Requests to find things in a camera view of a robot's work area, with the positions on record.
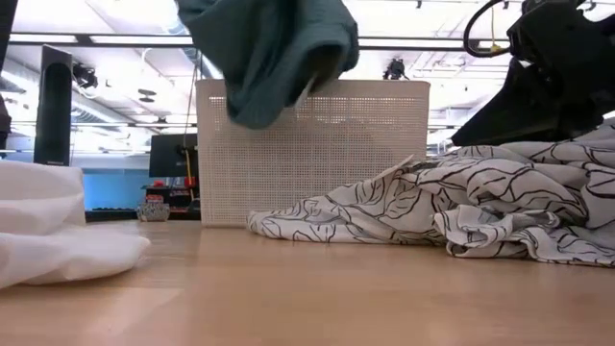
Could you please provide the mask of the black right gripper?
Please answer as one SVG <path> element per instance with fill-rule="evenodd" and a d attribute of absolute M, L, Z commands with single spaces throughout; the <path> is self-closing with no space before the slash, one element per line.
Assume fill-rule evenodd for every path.
<path fill-rule="evenodd" d="M 615 111 L 615 12 L 592 20 L 585 1 L 523 2 L 506 31 L 515 58 L 504 85 L 452 136 L 454 145 L 571 139 Z"/>

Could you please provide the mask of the dark shelf with red items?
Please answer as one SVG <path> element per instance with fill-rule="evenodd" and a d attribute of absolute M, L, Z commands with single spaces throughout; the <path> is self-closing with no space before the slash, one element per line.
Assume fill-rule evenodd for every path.
<path fill-rule="evenodd" d="M 200 192 L 195 177 L 154 180 L 142 189 L 146 202 L 167 204 L 172 212 L 196 212 L 200 209 Z"/>

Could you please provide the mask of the plain white garment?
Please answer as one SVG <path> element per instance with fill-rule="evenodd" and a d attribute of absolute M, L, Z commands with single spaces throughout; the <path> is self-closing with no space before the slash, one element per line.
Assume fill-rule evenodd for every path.
<path fill-rule="evenodd" d="M 135 231 L 88 226 L 81 169 L 0 161 L 0 289 L 116 275 L 149 245 Z"/>

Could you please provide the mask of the black monitor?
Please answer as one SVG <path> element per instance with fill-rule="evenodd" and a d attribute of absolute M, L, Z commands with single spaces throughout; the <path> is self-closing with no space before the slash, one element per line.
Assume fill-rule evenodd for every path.
<path fill-rule="evenodd" d="M 196 134 L 157 135 L 151 137 L 149 159 L 150 178 L 198 176 Z"/>

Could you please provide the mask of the black aluminium table frame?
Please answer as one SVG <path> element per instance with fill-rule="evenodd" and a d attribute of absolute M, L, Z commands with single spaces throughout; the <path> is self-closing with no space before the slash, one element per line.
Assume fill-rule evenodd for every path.
<path fill-rule="evenodd" d="M 136 210 L 87 210 L 86 223 L 137 220 Z M 169 220 L 200 221 L 199 212 L 171 212 Z"/>

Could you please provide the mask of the teal patterned shirt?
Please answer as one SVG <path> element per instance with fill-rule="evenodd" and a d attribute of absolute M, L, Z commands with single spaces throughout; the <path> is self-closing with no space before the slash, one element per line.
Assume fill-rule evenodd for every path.
<path fill-rule="evenodd" d="M 176 0 L 194 46 L 222 73 L 227 113 L 260 130 L 353 69 L 358 27 L 342 0 Z"/>

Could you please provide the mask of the yellow hanging connector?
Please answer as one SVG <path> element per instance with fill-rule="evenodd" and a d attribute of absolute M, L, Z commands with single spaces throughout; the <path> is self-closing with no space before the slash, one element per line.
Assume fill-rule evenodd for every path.
<path fill-rule="evenodd" d="M 491 8 L 491 19 L 490 19 L 490 32 L 491 32 L 491 46 L 489 48 L 489 52 L 492 54 L 500 53 L 503 48 L 496 43 L 496 30 L 495 30 L 495 9 Z"/>

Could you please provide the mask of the white leaf-print garment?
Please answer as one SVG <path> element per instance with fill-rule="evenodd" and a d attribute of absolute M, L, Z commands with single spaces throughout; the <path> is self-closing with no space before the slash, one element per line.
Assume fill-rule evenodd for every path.
<path fill-rule="evenodd" d="M 294 241 L 615 268 L 615 117 L 569 140 L 409 159 L 291 208 L 252 212 L 247 226 Z"/>

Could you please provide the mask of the black upright post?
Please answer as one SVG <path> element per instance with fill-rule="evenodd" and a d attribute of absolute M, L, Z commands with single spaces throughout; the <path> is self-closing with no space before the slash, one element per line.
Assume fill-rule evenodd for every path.
<path fill-rule="evenodd" d="M 34 163 L 69 165 L 72 77 L 72 55 L 43 45 Z"/>

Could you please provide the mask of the black hanging device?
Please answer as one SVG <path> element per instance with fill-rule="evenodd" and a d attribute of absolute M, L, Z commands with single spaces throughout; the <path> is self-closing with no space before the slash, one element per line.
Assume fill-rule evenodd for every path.
<path fill-rule="evenodd" d="M 382 78 L 384 80 L 408 80 L 404 60 L 393 58 L 383 71 Z"/>

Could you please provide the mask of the white perforated plastic basket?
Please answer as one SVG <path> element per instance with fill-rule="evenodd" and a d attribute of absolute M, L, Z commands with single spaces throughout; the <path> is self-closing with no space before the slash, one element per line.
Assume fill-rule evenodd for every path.
<path fill-rule="evenodd" d="M 338 80 L 264 130 L 227 115 L 220 80 L 196 84 L 201 222 L 242 227 L 276 210 L 363 181 L 427 152 L 429 83 Z"/>

